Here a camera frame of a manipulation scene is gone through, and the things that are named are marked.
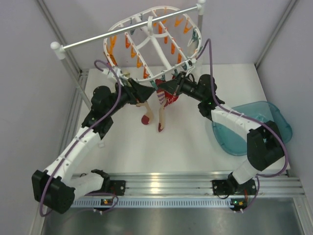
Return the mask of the striped pink purple sock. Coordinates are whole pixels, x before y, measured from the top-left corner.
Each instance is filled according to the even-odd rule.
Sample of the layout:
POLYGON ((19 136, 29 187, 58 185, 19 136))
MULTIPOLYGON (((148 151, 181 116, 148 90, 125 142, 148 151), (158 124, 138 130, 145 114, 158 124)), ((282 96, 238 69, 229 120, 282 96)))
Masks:
POLYGON ((144 125, 150 124, 154 119, 154 114, 148 101, 145 101, 143 103, 138 103, 136 104, 136 107, 145 107, 146 113, 142 116, 141 123, 144 125))

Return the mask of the white round clip hanger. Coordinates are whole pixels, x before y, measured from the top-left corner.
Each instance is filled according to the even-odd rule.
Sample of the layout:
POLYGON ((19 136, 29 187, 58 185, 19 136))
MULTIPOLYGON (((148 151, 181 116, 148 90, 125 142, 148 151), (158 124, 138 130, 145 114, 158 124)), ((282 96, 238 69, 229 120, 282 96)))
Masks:
POLYGON ((176 7, 155 6, 118 21, 110 30, 165 15, 169 17, 104 39, 104 55, 120 78, 126 78, 125 72, 121 71, 126 64, 137 68, 139 75, 135 79, 140 83, 153 83, 156 79, 164 79, 167 74, 191 73, 195 69, 202 49, 202 10, 195 23, 176 7))

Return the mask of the cream sock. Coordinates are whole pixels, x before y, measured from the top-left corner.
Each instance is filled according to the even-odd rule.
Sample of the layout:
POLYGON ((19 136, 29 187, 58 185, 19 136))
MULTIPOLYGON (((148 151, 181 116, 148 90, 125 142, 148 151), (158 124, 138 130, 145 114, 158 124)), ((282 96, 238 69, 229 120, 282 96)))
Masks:
POLYGON ((128 71, 123 71, 123 75, 124 75, 125 77, 130 77, 130 72, 128 72, 128 71))

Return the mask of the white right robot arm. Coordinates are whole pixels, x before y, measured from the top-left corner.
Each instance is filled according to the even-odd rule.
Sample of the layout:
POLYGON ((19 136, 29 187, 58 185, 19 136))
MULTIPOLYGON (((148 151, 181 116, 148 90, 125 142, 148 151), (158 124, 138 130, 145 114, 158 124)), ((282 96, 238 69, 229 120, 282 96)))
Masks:
POLYGON ((225 195, 240 194, 246 183, 281 158, 288 158, 287 149, 275 122, 261 122, 238 113, 216 96, 214 77, 203 74, 199 81, 191 81, 181 72, 159 87, 171 95, 185 94, 197 101, 200 114, 212 122, 235 132, 246 142, 247 159, 224 180, 225 195))

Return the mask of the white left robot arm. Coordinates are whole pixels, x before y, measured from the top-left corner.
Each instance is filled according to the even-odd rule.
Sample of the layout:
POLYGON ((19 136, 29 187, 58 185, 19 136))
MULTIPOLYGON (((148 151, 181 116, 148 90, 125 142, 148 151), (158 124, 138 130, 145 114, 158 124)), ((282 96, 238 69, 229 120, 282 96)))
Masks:
POLYGON ((72 176, 89 152, 104 138, 113 125, 112 115, 126 104, 143 103, 154 93, 147 87, 128 79, 125 85, 116 82, 115 92, 107 86, 94 89, 91 110, 85 117, 76 136, 43 171, 36 170, 32 177, 34 198, 40 204, 64 214, 72 203, 89 194, 109 192, 110 176, 103 170, 94 169, 85 176, 73 179, 72 176))

